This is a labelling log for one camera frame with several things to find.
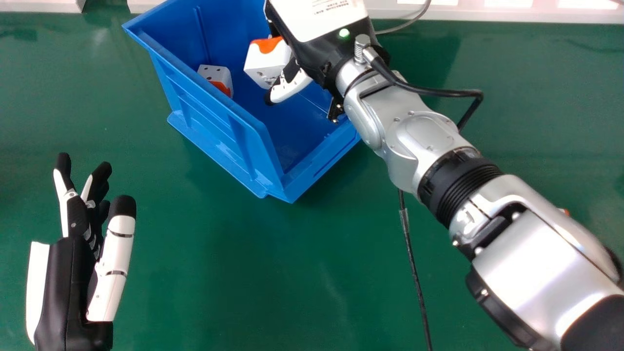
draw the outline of orange object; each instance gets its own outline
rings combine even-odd
[[[224,93],[225,95],[229,97],[232,97],[232,90],[228,88],[227,86],[225,86],[225,84],[221,82],[213,82],[213,81],[210,81],[210,82],[212,83],[212,85],[217,87],[217,89],[221,90],[222,93]]]
[[[282,37],[273,37],[269,39],[257,39],[252,41],[252,44],[257,44],[260,48],[260,52],[263,54],[269,54],[271,51],[275,50],[277,44],[282,41]]]

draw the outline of green tabletop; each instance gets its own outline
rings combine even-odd
[[[386,167],[358,144],[293,205],[257,199],[165,121],[123,4],[0,14],[0,350],[27,350],[29,244],[59,236],[51,171],[107,160],[138,202],[115,350],[424,350]],[[465,135],[624,257],[621,26],[418,22],[393,68],[481,88]],[[427,99],[455,120],[469,101]],[[468,262],[410,197],[436,350],[515,350],[467,293]]]

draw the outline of green indicator light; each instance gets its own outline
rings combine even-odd
[[[340,29],[340,32],[338,32],[338,35],[339,35],[341,38],[346,38],[346,37],[348,37],[350,34],[351,34],[351,32],[349,32],[349,29],[346,29],[346,28],[342,28],[342,29]]]

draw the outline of blue plastic bin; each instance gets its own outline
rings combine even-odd
[[[249,43],[267,37],[264,0],[169,0],[124,24],[148,50],[173,112],[169,123],[258,197],[294,202],[359,136],[327,120],[331,96],[316,84],[267,106],[243,72]],[[232,72],[230,99],[197,74]]]

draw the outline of robotic arm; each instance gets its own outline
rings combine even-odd
[[[266,0],[265,14],[299,69],[332,93],[333,104],[386,161],[394,185],[449,229],[452,245],[472,264],[470,293],[514,344],[534,351],[624,349],[617,258],[483,158],[449,118],[388,69],[362,0]],[[281,88],[279,101],[289,90]]]
[[[104,200],[112,168],[103,162],[82,190],[59,154],[53,171],[62,238],[33,242],[26,287],[26,330],[39,351],[108,351],[134,240],[136,203],[127,195]],[[106,237],[102,224],[110,218]]]

